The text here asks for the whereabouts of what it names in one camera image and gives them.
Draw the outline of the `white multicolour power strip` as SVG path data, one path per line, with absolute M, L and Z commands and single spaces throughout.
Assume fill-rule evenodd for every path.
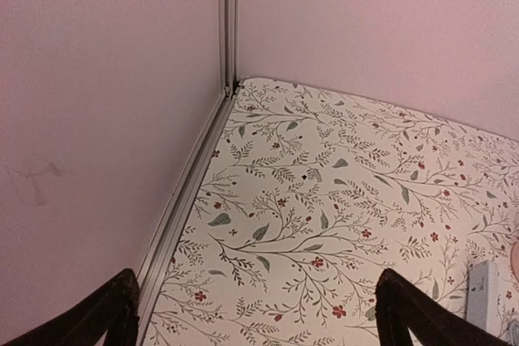
M 498 268 L 483 261 L 470 268 L 466 320 L 492 335 L 498 335 Z

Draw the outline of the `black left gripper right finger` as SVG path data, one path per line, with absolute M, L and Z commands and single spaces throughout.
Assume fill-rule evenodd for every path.
M 375 288 L 375 320 L 381 345 L 506 345 L 436 303 L 393 269 L 382 271 Z

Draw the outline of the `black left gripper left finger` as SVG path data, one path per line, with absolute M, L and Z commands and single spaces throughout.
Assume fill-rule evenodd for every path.
M 135 345 L 139 297 L 135 273 L 125 268 L 65 313 L 6 345 Z

